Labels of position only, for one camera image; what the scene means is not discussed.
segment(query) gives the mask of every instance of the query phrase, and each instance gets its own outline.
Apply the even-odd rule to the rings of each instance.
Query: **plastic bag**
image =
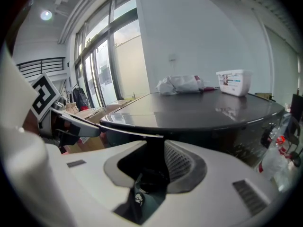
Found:
[[[204,83],[199,76],[168,76],[159,81],[156,86],[163,95],[174,95],[177,93],[199,92],[203,90]]]

